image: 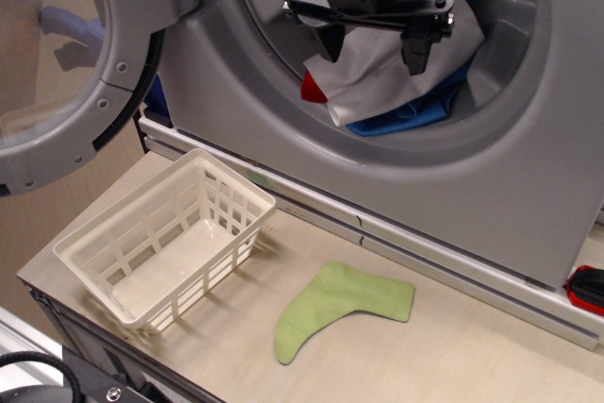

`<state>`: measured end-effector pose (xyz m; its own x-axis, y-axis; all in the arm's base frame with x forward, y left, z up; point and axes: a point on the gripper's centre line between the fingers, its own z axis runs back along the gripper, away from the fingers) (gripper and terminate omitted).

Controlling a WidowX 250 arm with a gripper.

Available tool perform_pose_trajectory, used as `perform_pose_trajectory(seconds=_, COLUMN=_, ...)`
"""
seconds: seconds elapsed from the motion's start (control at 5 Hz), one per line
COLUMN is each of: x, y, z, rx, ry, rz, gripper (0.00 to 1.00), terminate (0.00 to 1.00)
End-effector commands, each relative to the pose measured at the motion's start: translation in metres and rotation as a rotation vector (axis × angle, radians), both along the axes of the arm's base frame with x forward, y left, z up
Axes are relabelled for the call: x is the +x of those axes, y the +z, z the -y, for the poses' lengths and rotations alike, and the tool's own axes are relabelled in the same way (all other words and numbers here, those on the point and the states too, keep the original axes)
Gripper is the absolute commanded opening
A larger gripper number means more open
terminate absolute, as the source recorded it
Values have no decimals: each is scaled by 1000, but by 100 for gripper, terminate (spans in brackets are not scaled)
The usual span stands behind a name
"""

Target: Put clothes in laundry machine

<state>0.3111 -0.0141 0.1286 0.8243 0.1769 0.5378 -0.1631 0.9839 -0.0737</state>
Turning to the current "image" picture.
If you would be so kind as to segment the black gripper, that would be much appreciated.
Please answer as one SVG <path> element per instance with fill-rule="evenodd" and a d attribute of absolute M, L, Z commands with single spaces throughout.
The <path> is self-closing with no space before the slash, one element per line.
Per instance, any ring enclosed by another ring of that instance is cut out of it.
<path fill-rule="evenodd" d="M 435 35 L 448 36 L 455 24 L 454 0 L 282 0 L 286 13 L 302 25 L 317 54 L 336 62 L 345 27 L 402 32 L 401 56 L 411 76 L 427 69 Z"/>

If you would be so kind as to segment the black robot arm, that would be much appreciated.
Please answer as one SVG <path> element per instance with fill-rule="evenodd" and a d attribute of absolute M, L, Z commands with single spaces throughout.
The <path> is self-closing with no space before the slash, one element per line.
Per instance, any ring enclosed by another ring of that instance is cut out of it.
<path fill-rule="evenodd" d="M 349 26 L 396 31 L 401 58 L 411 75 L 425 72 L 433 44 L 449 37 L 454 0 L 282 0 L 287 15 L 301 25 L 316 52 L 338 60 Z"/>

